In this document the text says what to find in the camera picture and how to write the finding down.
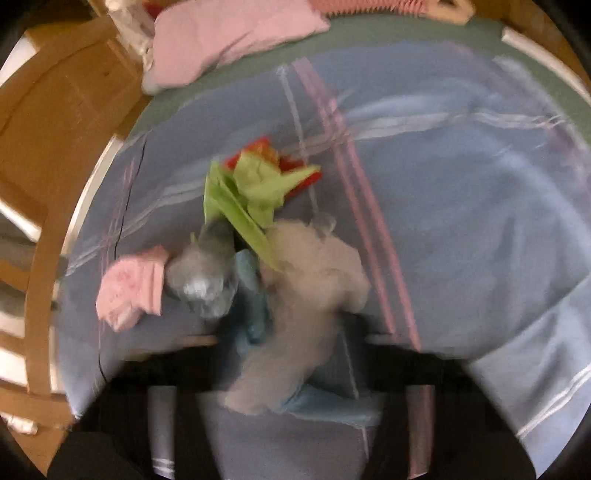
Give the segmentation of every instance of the bedsheet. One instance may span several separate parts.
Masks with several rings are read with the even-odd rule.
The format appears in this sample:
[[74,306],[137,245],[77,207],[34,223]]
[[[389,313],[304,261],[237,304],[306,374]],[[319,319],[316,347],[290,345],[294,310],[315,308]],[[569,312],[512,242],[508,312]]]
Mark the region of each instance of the bedsheet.
[[[102,378],[101,273],[120,255],[186,243],[203,221],[209,161],[263,135],[322,165],[317,201],[362,255],[374,328],[464,359],[542,473],[591,403],[591,153],[519,64],[451,42],[297,59],[203,92],[130,140],[64,279],[60,366],[74,409]],[[310,199],[281,216],[309,220]],[[130,349],[164,349],[203,327],[178,303],[163,312],[130,332],[102,332],[107,376]],[[349,381],[343,350],[330,376],[340,385]],[[210,409],[233,480],[353,479],[368,448],[351,427]]]

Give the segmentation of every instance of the pink cloth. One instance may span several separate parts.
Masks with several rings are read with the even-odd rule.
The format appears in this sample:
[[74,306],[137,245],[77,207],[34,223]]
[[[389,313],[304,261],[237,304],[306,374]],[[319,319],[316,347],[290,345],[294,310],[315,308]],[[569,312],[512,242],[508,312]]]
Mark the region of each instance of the pink cloth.
[[308,0],[192,0],[156,19],[154,80],[186,85],[217,64],[325,32],[330,24]]
[[167,258],[168,252],[158,246],[112,264],[96,297],[99,319],[120,332],[133,327],[144,313],[160,315]]

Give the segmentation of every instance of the crumpled beige cloth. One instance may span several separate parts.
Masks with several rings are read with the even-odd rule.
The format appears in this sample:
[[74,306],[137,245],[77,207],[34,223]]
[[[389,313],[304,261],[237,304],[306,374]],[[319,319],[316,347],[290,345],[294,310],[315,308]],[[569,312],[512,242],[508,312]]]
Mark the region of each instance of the crumpled beige cloth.
[[144,313],[160,315],[164,264],[168,252],[161,246],[126,255],[112,264],[100,282],[96,314],[120,332],[138,323]]
[[278,409],[325,364],[339,333],[338,310],[360,311],[371,284],[359,253],[301,222],[279,221],[268,238],[282,270],[261,266],[273,334],[253,347],[223,402],[259,414]]

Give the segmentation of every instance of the wooden furniture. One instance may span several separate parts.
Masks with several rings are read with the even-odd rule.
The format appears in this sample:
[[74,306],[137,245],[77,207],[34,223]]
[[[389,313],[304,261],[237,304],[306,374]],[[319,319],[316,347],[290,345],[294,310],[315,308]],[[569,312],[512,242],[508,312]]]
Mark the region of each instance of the wooden furniture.
[[0,280],[23,291],[25,335],[0,333],[0,348],[24,355],[28,387],[0,381],[0,411],[40,425],[15,435],[46,470],[72,416],[51,392],[51,297],[76,203],[113,134],[145,106],[141,67],[116,41],[109,17],[69,29],[0,87],[0,198],[41,228],[30,271],[0,262]]

